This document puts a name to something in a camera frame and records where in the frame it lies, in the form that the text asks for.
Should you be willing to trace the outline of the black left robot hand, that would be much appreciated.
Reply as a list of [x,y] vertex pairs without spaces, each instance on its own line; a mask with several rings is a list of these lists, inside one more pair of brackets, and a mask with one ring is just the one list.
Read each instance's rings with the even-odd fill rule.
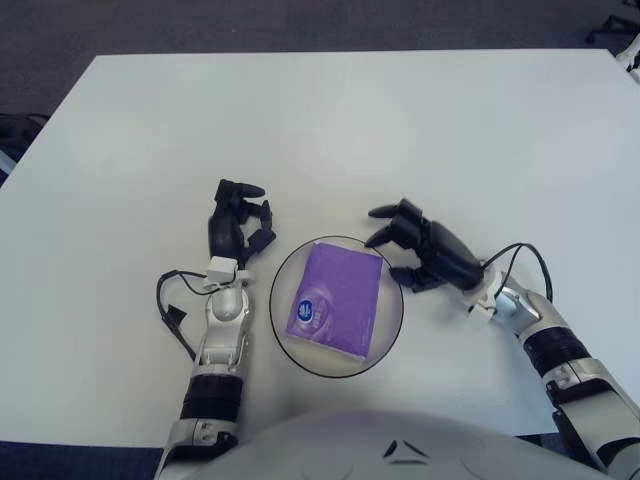
[[[208,220],[208,243],[211,257],[224,257],[238,262],[244,269],[248,260],[262,252],[275,239],[272,211],[267,200],[261,204],[250,199],[262,198],[265,190],[259,186],[222,179],[214,196],[215,209]],[[242,226],[250,217],[260,221],[260,227],[245,237]]]

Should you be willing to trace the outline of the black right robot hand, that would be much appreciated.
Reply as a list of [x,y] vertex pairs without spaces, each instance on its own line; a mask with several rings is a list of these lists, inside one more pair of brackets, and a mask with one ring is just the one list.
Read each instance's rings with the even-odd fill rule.
[[467,291],[483,281],[484,267],[472,251],[444,225],[424,217],[409,200],[374,208],[368,216],[390,223],[368,238],[367,248],[394,243],[413,251],[420,262],[416,268],[391,267],[389,273],[398,284],[414,292],[445,284]]

